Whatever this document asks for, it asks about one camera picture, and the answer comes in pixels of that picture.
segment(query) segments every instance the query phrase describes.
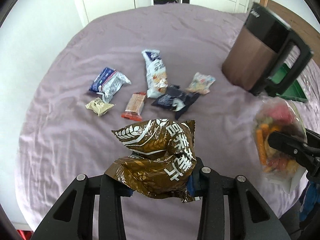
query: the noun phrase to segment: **bed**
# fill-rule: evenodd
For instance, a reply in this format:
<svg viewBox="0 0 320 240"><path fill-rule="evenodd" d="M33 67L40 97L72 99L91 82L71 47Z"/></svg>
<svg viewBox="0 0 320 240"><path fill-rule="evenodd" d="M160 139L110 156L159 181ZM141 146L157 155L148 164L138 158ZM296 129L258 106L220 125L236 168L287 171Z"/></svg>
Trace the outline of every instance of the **bed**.
<svg viewBox="0 0 320 240"><path fill-rule="evenodd" d="M303 176L296 189L286 194L263 178L251 135L263 98L231 85L221 72L245 19L245 14L188 4L159 5L100 17L74 36L39 84L20 134L15 186L30 227L36 229L78 174L100 175L115 159L130 154L111 130L133 123L120 115L133 92L147 89L141 55L146 48L161 51L170 84L187 87L198 71L216 78L211 92L180 118L196 120L195 151L204 164L224 176L246 176L278 217L292 207L307 179ZM132 85L124 85L113 97L110 112L97 117L85 104L96 98L88 88L106 66L124 73ZM313 60L299 82L308 102L296 106L305 127L320 133L320 70ZM152 102L145 103L144 120L173 118L172 112L151 106ZM180 203L134 193L122 199L122 207L129 240L196 239L201 201Z"/></svg>

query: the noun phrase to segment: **cracker package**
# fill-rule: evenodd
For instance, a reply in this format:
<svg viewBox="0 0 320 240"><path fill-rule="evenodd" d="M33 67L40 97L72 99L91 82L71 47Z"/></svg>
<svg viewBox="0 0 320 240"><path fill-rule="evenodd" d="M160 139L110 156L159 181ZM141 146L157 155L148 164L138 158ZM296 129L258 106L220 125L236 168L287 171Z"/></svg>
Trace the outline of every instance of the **cracker package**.
<svg viewBox="0 0 320 240"><path fill-rule="evenodd" d="M145 49L141 53L146 61L147 97L157 98L165 93L168 86L165 65L159 55L159 50Z"/></svg>
<svg viewBox="0 0 320 240"><path fill-rule="evenodd" d="M134 93L126 106L124 113L121 114L121 117L141 122L141 111L144 106L145 97L145 92Z"/></svg>
<svg viewBox="0 0 320 240"><path fill-rule="evenodd" d="M186 189L196 165L195 121L155 119L112 131L133 153L117 159L106 174L151 198L194 200Z"/></svg>
<svg viewBox="0 0 320 240"><path fill-rule="evenodd" d="M213 82L215 82L215 78L210 75L203 75L199 72L197 72L191 84L188 88L186 88L186 91L188 92L197 92L202 95L205 95L210 92L209 87L212 85Z"/></svg>
<svg viewBox="0 0 320 240"><path fill-rule="evenodd" d="M103 102L109 103L123 84L131 84L131 81L121 72L106 67L94 80L89 90L102 95Z"/></svg>
<svg viewBox="0 0 320 240"><path fill-rule="evenodd" d="M96 98L85 105L87 109L91 109L98 116L104 115L113 106L113 104L104 103L100 98Z"/></svg>

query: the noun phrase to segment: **snack bag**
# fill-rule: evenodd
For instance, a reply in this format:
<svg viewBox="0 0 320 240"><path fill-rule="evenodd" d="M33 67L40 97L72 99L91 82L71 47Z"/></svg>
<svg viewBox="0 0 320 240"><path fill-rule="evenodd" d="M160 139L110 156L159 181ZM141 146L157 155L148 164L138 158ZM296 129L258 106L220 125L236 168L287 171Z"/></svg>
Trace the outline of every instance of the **snack bag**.
<svg viewBox="0 0 320 240"><path fill-rule="evenodd" d="M157 98L165 93L168 86L165 65L159 55L159 50L145 49L141 53L146 61L147 97Z"/></svg>
<svg viewBox="0 0 320 240"><path fill-rule="evenodd" d="M96 98L85 105L87 109L91 109L98 116L104 115L110 108L114 107L113 104L104 103L100 98Z"/></svg>
<svg viewBox="0 0 320 240"><path fill-rule="evenodd" d="M186 91L188 92L197 92L202 95L205 95L210 92L209 87L212 85L213 82L215 82L215 78L210 75L202 75L201 73L197 72L191 84L188 88L186 88Z"/></svg>
<svg viewBox="0 0 320 240"><path fill-rule="evenodd" d="M102 95L102 100L109 103L113 95L118 92L123 84L131 84L131 81L121 72L106 67L89 88L90 91Z"/></svg>
<svg viewBox="0 0 320 240"><path fill-rule="evenodd" d="M179 86L172 85L167 88L164 95L159 96L151 105L174 111L174 118L178 120L199 96L199 93L186 93L179 90Z"/></svg>
<svg viewBox="0 0 320 240"><path fill-rule="evenodd" d="M155 119L112 131L133 154L117 159L106 174L151 198L194 200L186 189L196 165L195 121Z"/></svg>
<svg viewBox="0 0 320 240"><path fill-rule="evenodd" d="M121 114L121 117L141 122L141 111L144 106L145 97L145 92L134 93L125 108L125 112Z"/></svg>
<svg viewBox="0 0 320 240"><path fill-rule="evenodd" d="M279 131L307 142L306 130L292 101L267 100L255 117L254 138L263 174L268 179L285 181L292 178L299 164L291 156L269 146L269 134Z"/></svg>

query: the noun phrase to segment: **blue snack package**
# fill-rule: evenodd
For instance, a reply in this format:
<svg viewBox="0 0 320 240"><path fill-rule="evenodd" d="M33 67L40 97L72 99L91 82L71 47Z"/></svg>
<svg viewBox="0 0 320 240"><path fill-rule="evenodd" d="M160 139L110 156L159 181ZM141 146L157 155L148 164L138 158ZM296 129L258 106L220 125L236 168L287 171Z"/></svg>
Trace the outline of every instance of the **blue snack package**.
<svg viewBox="0 0 320 240"><path fill-rule="evenodd" d="M102 95L103 102L109 103L124 83L131 84L131 81L121 72L106 67L94 80L89 91Z"/></svg>

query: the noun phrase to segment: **wheat logo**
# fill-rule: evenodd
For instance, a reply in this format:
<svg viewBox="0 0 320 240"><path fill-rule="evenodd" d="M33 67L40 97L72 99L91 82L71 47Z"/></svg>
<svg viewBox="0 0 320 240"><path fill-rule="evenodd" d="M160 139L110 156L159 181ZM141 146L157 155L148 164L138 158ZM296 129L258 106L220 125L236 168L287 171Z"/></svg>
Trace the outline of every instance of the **wheat logo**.
<svg viewBox="0 0 320 240"><path fill-rule="evenodd" d="M116 132L115 134L120 139L130 139L130 138L134 138L135 136L137 136L138 131L139 131L138 126L135 126L133 128L131 125L129 128L123 129L122 131Z"/></svg>
<svg viewBox="0 0 320 240"><path fill-rule="evenodd" d="M157 124L162 127L165 125L165 123L167 122L168 119L157 119L156 122Z"/></svg>
<svg viewBox="0 0 320 240"><path fill-rule="evenodd" d="M138 156L138 155L136 155L136 154L131 154L131 155L129 155L128 157L133 158L133 159L144 159L143 157Z"/></svg>

